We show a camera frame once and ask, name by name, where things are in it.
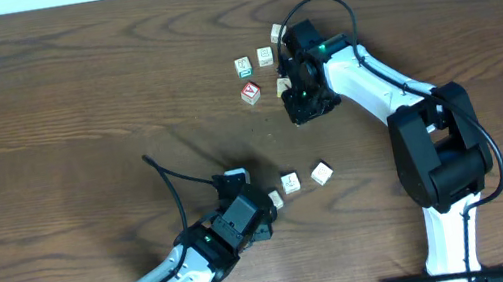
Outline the teal block umbrella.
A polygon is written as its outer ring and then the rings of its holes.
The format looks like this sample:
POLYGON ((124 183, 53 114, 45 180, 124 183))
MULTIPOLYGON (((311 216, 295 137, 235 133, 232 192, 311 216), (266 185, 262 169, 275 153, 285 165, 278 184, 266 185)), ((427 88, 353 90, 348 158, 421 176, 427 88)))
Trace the teal block umbrella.
POLYGON ((299 182, 299 177, 295 172, 284 174, 281 177, 281 183, 282 188, 286 194, 297 192, 301 188, 301 182, 299 182))

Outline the wooden block number eight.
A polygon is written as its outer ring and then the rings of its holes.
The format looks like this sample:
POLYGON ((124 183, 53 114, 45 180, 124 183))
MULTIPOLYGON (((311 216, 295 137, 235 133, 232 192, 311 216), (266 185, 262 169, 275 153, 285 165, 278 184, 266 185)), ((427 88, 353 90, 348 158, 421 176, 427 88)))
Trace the wooden block number eight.
POLYGON ((260 67, 267 67, 274 63, 274 53, 270 46, 260 47, 257 50, 258 64, 260 67))

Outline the green block top corner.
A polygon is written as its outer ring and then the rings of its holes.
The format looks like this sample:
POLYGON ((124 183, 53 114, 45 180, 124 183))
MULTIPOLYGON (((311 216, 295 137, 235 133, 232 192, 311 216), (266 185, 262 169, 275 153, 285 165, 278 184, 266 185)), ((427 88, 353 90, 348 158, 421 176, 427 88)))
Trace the green block top corner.
POLYGON ((250 77, 254 72, 248 57, 235 59, 234 66, 238 77, 241 79, 250 77))

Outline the yellow edged wooden block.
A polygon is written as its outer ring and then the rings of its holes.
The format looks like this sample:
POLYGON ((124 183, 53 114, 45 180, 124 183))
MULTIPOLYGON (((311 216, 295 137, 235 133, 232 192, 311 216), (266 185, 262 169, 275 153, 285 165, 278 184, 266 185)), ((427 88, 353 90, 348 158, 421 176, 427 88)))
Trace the yellow edged wooden block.
POLYGON ((292 88, 291 80, 289 77, 278 78, 276 81, 276 94, 278 98, 282 97, 284 91, 288 91, 292 88))

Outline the wooden block soccer ball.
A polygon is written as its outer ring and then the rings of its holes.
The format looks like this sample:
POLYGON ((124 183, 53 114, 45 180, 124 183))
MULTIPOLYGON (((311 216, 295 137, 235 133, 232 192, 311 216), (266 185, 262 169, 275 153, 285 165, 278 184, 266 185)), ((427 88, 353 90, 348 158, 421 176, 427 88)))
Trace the wooden block soccer ball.
POLYGON ((320 162, 311 172, 311 178, 317 182, 320 186, 325 185, 327 181, 333 175, 333 170, 331 167, 326 165, 324 162, 320 162))

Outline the red letter A block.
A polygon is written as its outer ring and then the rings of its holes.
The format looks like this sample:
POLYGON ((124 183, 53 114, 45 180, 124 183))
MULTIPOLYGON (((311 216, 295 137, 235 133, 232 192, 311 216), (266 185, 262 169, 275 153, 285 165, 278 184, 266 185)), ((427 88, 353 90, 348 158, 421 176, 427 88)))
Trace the red letter A block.
POLYGON ((246 83, 244 88, 241 90, 240 97, 242 100, 248 103, 249 105, 255 105, 259 101, 261 97, 261 89, 256 86, 254 83, 246 83))

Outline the wooden block ladybug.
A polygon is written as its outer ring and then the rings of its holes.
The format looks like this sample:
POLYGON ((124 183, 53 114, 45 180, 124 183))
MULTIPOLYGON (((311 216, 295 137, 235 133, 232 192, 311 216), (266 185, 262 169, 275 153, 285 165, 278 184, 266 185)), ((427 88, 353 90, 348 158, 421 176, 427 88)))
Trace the wooden block ladybug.
POLYGON ((268 194, 268 197, 270 197, 273 205, 275 206, 276 209, 281 209, 284 206, 284 202, 282 199, 282 196, 280 196, 280 193, 277 190, 273 190, 268 194))

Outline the wooden block far left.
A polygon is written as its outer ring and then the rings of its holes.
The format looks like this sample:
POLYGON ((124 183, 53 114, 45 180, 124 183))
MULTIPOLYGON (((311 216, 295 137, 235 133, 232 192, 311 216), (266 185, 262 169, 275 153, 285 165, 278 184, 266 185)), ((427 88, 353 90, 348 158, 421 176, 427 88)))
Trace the wooden block far left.
POLYGON ((278 42, 278 39, 282 38, 284 31, 285 28, 283 28, 281 24, 273 24, 271 27, 270 42, 276 44, 278 42))

